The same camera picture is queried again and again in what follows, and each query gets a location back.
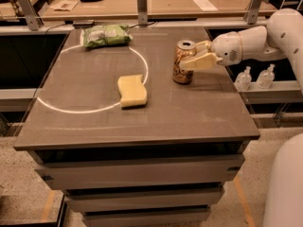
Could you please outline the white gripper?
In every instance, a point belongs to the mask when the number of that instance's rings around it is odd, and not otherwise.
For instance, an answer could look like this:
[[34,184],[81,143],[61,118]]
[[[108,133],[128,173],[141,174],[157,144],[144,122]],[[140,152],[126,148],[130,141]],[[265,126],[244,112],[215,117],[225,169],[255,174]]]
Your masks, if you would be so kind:
[[198,42],[196,49],[206,54],[181,61],[179,66],[183,70],[210,69],[216,64],[230,66],[239,64],[242,59],[241,36],[234,31],[221,34],[212,42],[209,40]]

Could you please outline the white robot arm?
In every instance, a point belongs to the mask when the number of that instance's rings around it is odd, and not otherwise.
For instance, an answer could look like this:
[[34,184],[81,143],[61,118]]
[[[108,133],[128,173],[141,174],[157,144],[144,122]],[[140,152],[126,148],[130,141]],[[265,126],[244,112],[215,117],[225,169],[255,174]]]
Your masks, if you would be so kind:
[[[184,70],[241,61],[286,58],[303,90],[303,17],[294,9],[276,11],[265,26],[229,32],[197,43],[198,53],[180,62]],[[303,227],[303,134],[286,141],[273,162],[263,227]]]

